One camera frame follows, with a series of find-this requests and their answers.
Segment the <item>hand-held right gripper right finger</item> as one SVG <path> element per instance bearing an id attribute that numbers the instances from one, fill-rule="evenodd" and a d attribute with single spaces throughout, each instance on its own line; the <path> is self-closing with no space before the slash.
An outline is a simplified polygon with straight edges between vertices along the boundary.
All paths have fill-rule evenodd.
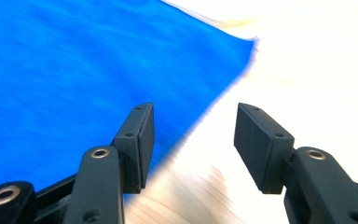
<path id="1" fill-rule="evenodd" d="M 262 193 L 284 195 L 289 223 L 358 224 L 358 183 L 331 154 L 294 142 L 264 110 L 238 104 L 234 146 Z"/>

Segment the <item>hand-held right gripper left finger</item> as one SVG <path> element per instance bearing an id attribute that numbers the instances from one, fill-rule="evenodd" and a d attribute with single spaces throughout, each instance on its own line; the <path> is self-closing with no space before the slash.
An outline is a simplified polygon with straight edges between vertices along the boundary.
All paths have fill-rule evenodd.
<path id="1" fill-rule="evenodd" d="M 145 188 L 154 143 L 154 105 L 137 105 L 110 145 L 83 154 L 63 224 L 124 224 L 123 196 Z"/>

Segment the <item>blue cloth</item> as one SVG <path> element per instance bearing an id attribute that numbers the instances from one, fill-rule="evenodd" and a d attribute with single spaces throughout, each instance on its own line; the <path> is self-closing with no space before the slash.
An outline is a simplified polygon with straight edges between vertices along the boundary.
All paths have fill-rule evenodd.
<path id="1" fill-rule="evenodd" d="M 160 0 L 0 0 L 0 184 L 73 174 L 143 103 L 161 160 L 253 46 Z"/>

